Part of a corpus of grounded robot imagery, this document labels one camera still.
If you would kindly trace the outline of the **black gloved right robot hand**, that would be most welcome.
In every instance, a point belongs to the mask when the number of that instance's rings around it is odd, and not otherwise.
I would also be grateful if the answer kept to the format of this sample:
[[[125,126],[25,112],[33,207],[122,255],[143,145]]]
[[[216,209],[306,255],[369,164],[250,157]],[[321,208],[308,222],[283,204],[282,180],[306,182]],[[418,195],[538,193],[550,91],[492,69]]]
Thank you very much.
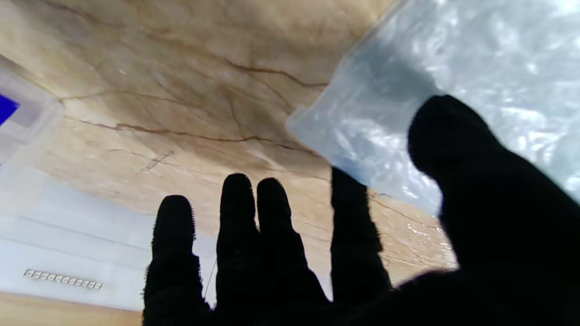
[[[415,114],[408,152],[439,185],[458,268],[397,287],[379,256],[367,188],[331,172],[329,301],[307,265],[287,194],[228,175],[220,198],[216,307],[202,295],[190,202],[164,198],[144,288],[144,326],[523,326],[579,324],[579,204],[452,96]]]

